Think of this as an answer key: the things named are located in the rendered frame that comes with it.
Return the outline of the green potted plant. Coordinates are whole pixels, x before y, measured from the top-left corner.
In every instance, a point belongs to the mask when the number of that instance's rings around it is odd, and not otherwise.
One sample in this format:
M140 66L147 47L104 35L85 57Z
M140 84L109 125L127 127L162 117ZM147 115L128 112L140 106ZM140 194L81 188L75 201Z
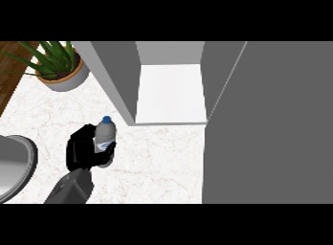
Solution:
M37 77L51 91L63 93L76 89L88 77L90 70L72 42L68 41L66 45L62 45L59 41L41 41L42 53L26 41L19 41L17 44L35 56L37 63L1 51L0 55L34 69L34 73L25 74Z

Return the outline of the grey cabinet body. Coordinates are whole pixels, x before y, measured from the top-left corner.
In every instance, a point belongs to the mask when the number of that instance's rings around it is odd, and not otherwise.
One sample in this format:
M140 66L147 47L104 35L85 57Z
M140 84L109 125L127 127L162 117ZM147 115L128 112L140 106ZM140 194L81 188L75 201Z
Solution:
M76 41L73 46L127 124L209 121L245 41Z

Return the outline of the clear water bottle blue cap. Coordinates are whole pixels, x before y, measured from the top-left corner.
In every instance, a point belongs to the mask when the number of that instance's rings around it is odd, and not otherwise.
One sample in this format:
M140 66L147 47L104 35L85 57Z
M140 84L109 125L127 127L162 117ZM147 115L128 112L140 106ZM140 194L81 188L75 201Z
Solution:
M101 161L99 167L104 168L112 164L116 146L116 125L109 116L103 117L94 131L94 152L106 153L109 158Z

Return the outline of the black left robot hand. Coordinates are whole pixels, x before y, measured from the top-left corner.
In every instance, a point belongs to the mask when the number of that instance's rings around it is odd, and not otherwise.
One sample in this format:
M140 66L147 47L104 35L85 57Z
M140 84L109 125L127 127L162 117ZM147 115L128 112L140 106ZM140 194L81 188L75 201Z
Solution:
M66 144L66 167L70 171L91 169L93 167L107 167L115 157L116 143L110 143L101 152L94 152L96 126L85 124L70 135Z

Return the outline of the dark grey cabinet door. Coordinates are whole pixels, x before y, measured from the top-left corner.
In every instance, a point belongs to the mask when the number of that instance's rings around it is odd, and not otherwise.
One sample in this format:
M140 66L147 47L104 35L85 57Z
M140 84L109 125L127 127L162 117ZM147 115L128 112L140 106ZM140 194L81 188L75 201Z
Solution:
M205 140L205 203L333 203L333 42L248 44Z

